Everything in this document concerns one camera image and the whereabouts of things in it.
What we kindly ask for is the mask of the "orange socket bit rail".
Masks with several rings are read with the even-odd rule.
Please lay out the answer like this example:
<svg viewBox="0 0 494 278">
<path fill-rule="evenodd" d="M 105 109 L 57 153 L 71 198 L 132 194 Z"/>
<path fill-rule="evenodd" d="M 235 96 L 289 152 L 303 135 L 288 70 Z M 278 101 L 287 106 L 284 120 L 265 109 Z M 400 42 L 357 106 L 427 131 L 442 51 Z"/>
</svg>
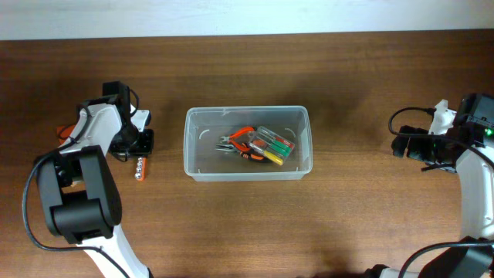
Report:
<svg viewBox="0 0 494 278">
<path fill-rule="evenodd" d="M 146 167 L 147 167 L 147 158 L 140 157 L 137 159 L 136 171 L 134 177 L 137 181 L 143 181 L 146 177 Z"/>
</svg>

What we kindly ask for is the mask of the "orange scraper wooden handle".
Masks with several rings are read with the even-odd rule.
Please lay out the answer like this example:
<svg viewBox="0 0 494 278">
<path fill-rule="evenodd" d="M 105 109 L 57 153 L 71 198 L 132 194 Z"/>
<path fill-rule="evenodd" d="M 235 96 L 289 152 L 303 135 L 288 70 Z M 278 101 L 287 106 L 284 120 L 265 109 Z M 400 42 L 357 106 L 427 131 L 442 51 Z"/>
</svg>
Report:
<svg viewBox="0 0 494 278">
<path fill-rule="evenodd" d="M 68 139 L 75 126 L 75 124 L 69 124 L 66 126 L 58 126 L 56 128 L 56 136 L 60 144 L 63 144 Z"/>
</svg>

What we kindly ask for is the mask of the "orange-black long nose pliers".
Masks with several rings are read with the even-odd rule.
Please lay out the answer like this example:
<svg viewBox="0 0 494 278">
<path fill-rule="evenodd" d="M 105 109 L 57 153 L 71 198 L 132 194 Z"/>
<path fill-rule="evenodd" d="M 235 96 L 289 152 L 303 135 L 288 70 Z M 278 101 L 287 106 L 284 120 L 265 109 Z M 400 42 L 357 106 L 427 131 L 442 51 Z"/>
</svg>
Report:
<svg viewBox="0 0 494 278">
<path fill-rule="evenodd" d="M 234 144 L 216 144 L 215 150 L 216 151 L 229 152 L 229 153 L 235 153 L 235 154 L 238 154 L 240 157 L 242 157 L 246 160 L 249 160 L 249 161 L 254 161 L 254 162 L 259 162 L 259 163 L 270 163 L 271 162 L 268 158 L 257 154 L 253 150 L 248 149 L 247 151 L 241 151 Z"/>
</svg>

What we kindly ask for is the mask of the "small red-handled pliers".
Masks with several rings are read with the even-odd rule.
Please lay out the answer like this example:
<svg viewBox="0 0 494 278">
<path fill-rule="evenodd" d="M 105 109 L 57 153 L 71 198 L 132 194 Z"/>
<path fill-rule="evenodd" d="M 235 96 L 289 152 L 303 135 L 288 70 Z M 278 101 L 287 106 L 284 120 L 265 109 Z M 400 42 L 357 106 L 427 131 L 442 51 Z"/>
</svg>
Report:
<svg viewBox="0 0 494 278">
<path fill-rule="evenodd" d="M 221 136 L 219 139 L 219 143 L 234 144 L 241 151 L 247 151 L 248 149 L 250 149 L 249 141 L 254 133 L 254 127 L 242 127 L 233 134 Z"/>
</svg>

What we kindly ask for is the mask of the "precision screwdriver set case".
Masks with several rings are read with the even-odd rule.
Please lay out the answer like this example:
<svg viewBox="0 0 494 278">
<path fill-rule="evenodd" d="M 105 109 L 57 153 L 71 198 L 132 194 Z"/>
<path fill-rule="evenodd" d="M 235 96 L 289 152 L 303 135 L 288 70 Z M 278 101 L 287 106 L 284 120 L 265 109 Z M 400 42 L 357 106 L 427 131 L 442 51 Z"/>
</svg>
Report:
<svg viewBox="0 0 494 278">
<path fill-rule="evenodd" d="M 291 155 L 295 144 L 274 131 L 260 126 L 250 137 L 249 146 L 277 165 L 283 165 Z"/>
</svg>

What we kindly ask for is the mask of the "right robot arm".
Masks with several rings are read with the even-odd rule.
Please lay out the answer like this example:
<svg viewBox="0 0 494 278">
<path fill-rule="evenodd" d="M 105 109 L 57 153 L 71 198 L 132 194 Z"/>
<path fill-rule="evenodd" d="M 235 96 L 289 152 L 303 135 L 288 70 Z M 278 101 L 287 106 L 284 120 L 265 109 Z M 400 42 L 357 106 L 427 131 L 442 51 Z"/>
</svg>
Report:
<svg viewBox="0 0 494 278">
<path fill-rule="evenodd" d="M 391 129 L 396 157 L 425 163 L 425 170 L 457 174 L 461 189 L 462 227 L 457 242 L 426 246 L 396 270 L 378 264 L 364 272 L 374 278 L 481 277 L 493 274 L 493 98 L 465 96 L 458 109 L 447 100 L 433 108 L 428 129 Z"/>
</svg>

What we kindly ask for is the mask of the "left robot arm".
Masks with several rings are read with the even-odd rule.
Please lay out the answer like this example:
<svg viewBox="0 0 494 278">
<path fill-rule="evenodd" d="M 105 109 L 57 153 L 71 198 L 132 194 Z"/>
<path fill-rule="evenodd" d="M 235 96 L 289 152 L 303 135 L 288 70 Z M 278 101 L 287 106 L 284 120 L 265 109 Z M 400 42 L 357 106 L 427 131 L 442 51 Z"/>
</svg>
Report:
<svg viewBox="0 0 494 278">
<path fill-rule="evenodd" d="M 66 252 L 84 251 L 105 277 L 150 277 L 124 235 L 122 203 L 106 156 L 137 159 L 144 178 L 154 148 L 151 112 L 139 108 L 128 85 L 102 85 L 100 98 L 77 107 L 77 122 L 61 145 L 36 159 L 35 180 L 47 229 L 68 243 Z"/>
</svg>

